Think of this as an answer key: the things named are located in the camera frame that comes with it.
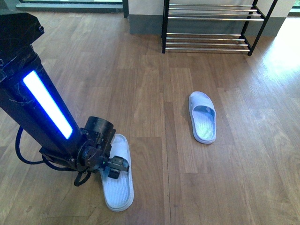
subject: slipper strap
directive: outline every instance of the slipper strap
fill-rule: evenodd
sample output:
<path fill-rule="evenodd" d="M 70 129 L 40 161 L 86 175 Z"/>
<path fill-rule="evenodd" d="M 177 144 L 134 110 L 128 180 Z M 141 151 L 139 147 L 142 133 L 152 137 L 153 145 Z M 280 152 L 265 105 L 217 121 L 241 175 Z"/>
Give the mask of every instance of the slipper strap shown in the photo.
<path fill-rule="evenodd" d="M 211 108 L 216 113 L 215 107 L 209 98 L 193 96 L 190 98 L 190 104 L 192 106 L 192 109 L 195 109 L 195 107 L 197 106 L 205 106 Z"/>
<path fill-rule="evenodd" d="M 113 158 L 114 156 L 119 156 L 129 161 L 129 153 L 128 153 L 128 143 L 127 142 L 121 142 L 114 144 L 113 149 L 111 150 L 111 155 L 109 158 Z"/>

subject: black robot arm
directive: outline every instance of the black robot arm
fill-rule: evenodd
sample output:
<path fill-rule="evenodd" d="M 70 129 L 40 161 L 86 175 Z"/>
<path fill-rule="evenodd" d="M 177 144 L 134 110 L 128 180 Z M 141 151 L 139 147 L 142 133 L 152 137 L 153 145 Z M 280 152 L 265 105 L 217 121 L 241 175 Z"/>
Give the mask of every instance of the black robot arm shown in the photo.
<path fill-rule="evenodd" d="M 108 166 L 109 177 L 117 179 L 129 167 L 123 158 L 109 158 L 113 124 L 89 117 L 78 127 L 31 45 L 43 33 L 36 17 L 0 10 L 0 107 L 42 146 L 47 163 L 79 177 Z"/>

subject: blue led light strip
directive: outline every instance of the blue led light strip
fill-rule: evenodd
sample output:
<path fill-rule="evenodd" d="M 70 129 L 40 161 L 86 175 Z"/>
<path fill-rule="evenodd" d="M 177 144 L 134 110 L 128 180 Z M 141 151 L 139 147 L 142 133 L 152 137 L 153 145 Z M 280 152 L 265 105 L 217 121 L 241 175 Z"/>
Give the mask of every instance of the blue led light strip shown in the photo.
<path fill-rule="evenodd" d="M 52 119 L 57 128 L 61 131 L 66 139 L 69 139 L 73 129 L 68 123 L 66 117 L 62 114 L 61 110 L 49 94 L 48 90 L 42 83 L 35 71 L 30 72 L 23 79 L 27 88 L 31 91 L 33 96 L 41 104 L 42 108 L 46 111 Z"/>

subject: white slipper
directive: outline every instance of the white slipper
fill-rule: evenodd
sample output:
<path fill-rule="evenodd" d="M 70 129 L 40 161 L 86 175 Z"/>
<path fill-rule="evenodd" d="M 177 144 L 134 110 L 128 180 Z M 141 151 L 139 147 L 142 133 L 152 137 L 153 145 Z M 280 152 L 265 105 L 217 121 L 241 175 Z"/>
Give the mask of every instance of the white slipper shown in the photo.
<path fill-rule="evenodd" d="M 216 111 L 211 99 L 195 91 L 189 97 L 189 113 L 195 139 L 203 144 L 216 140 Z"/>
<path fill-rule="evenodd" d="M 124 161 L 130 166 L 129 171 L 121 171 L 118 179 L 108 177 L 109 167 L 104 171 L 100 171 L 100 174 L 107 207 L 112 211 L 120 212 L 127 209 L 134 198 L 129 145 L 123 135 L 115 135 L 110 158 L 114 156 L 123 157 Z"/>

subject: black cable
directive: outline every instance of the black cable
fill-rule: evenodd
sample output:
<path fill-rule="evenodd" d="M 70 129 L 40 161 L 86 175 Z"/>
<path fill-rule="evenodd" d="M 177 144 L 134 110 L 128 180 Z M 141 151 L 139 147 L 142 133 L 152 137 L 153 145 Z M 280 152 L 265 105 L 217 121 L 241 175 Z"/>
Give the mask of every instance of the black cable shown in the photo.
<path fill-rule="evenodd" d="M 18 158 L 22 162 L 24 162 L 26 164 L 30 164 L 30 165 L 36 165 L 36 164 L 44 163 L 44 161 L 31 162 L 31 161 L 28 161 L 28 160 L 23 158 L 23 156 L 21 154 L 21 151 L 20 151 L 20 140 L 21 140 L 22 132 L 23 132 L 23 128 L 20 127 L 19 130 L 18 130 L 18 133 L 17 133 L 17 137 L 15 138 L 15 152 L 16 152 Z"/>
<path fill-rule="evenodd" d="M 76 179 L 75 179 L 75 181 L 74 181 L 74 185 L 75 185 L 76 187 L 78 187 L 78 186 L 84 184 L 84 183 L 90 178 L 91 172 L 88 171 L 88 173 L 87 173 L 87 175 L 85 176 L 85 178 L 84 178 L 82 181 L 80 181 L 80 178 L 82 177 L 82 175 L 83 175 L 82 172 L 79 172 L 79 173 L 78 173 L 78 175 L 77 175 L 77 177 L 76 177 Z"/>
<path fill-rule="evenodd" d="M 22 156 L 21 151 L 20 151 L 20 141 L 21 141 L 22 132 L 23 132 L 23 128 L 19 127 L 19 130 L 18 130 L 18 133 L 17 133 L 17 137 L 15 138 L 15 152 L 16 152 L 18 158 L 22 162 L 24 162 L 26 164 L 30 164 L 30 165 L 36 165 L 36 164 L 45 163 L 51 169 L 58 170 L 58 171 L 72 171 L 72 172 L 76 172 L 77 171 L 77 170 L 73 170 L 73 169 L 67 168 L 67 167 L 57 167 L 57 166 L 54 166 L 43 155 L 42 155 L 43 161 L 31 162 L 31 161 L 28 161 L 28 160 L 24 159 L 24 157 Z M 77 175 L 77 177 L 76 177 L 76 179 L 75 179 L 75 181 L 74 181 L 74 185 L 77 186 L 77 187 L 80 186 L 80 185 L 82 185 L 82 184 L 84 184 L 90 178 L 91 172 L 88 171 L 87 175 L 85 176 L 85 178 L 82 181 L 80 181 L 80 178 L 82 177 L 82 174 L 83 174 L 82 172 L 79 172 L 78 175 Z"/>
<path fill-rule="evenodd" d="M 73 169 L 70 169 L 70 168 L 67 168 L 67 167 L 57 167 L 57 166 L 51 164 L 49 162 L 49 160 L 47 160 L 45 158 L 45 156 L 42 155 L 42 158 L 43 158 L 43 162 L 46 163 L 46 165 L 49 166 L 51 169 L 58 170 L 58 171 L 77 171 L 77 170 L 73 170 Z"/>

